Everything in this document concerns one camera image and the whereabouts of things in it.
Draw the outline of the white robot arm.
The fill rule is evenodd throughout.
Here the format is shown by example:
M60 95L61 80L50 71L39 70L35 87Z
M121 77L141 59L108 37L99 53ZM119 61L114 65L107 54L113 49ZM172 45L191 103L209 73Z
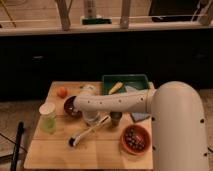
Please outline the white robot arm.
M113 95L97 95L87 85L74 106L88 114L148 113L153 118L153 171L209 171L204 107L197 91L184 82Z

